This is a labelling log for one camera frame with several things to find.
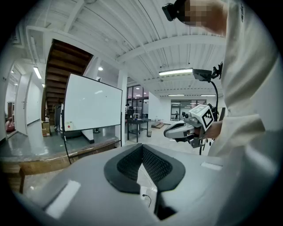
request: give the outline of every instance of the whiteboard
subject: whiteboard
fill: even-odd
[[[122,90],[70,74],[64,100],[65,131],[101,128],[121,123]]]

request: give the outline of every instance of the white shirt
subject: white shirt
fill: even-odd
[[[228,115],[208,155],[223,156],[264,132],[251,98],[268,77],[279,52],[269,32],[247,5],[228,4],[221,84]]]

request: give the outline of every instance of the black cable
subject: black cable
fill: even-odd
[[[214,89],[215,89],[215,92],[216,92],[216,109],[215,109],[215,112],[214,112],[214,120],[217,122],[217,111],[218,111],[218,91],[217,91],[217,88],[216,88],[216,85],[214,84],[214,82],[211,81],[211,84],[213,85]]]
[[[142,196],[143,196],[143,197],[145,197],[145,196],[149,197],[149,196],[146,195],[146,194],[143,194]],[[151,198],[149,197],[149,199],[150,199],[150,203],[149,203],[149,207],[150,207],[150,205],[151,205]]]

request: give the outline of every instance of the ceiling light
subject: ceiling light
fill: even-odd
[[[171,97],[171,96],[184,96],[185,94],[169,94],[168,96]]]
[[[192,73],[192,72],[193,72],[192,68],[187,68],[187,69],[179,69],[179,70],[159,72],[159,75],[164,76],[164,75],[174,75],[174,74]]]
[[[38,67],[34,67],[34,71],[35,71],[36,75],[38,76],[38,78],[41,79]]]

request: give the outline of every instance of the white column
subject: white column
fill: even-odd
[[[117,88],[122,90],[122,137],[120,137],[120,126],[115,127],[115,136],[122,141],[122,146],[125,145],[125,105],[127,95],[127,79],[128,73],[125,71],[119,71]]]
[[[87,69],[85,70],[84,76],[90,79],[96,80],[98,68],[101,63],[101,58],[94,57],[88,64]]]

